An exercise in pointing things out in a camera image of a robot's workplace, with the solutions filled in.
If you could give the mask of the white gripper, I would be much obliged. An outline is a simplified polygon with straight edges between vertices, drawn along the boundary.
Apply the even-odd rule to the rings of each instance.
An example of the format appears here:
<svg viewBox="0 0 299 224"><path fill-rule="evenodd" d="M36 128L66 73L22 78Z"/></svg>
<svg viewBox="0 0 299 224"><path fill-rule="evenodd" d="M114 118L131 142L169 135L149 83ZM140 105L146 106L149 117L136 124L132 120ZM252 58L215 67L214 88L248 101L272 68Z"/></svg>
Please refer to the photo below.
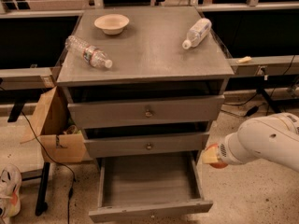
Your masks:
<svg viewBox="0 0 299 224"><path fill-rule="evenodd" d="M244 163L244 148L238 140L237 133L226 135L218 147L209 147L202 154L202 162L205 164L218 163L219 158L229 165Z"/></svg>

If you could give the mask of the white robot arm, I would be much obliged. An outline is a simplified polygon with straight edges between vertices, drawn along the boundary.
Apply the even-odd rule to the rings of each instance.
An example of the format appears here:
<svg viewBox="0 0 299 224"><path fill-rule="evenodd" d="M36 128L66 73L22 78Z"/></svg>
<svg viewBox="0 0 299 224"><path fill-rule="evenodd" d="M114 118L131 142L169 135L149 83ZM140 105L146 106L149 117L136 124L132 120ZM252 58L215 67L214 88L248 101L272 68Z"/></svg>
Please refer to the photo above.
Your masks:
<svg viewBox="0 0 299 224"><path fill-rule="evenodd" d="M202 163L215 168L268 160L299 171L299 118L278 113L244 121L235 133L202 152Z"/></svg>

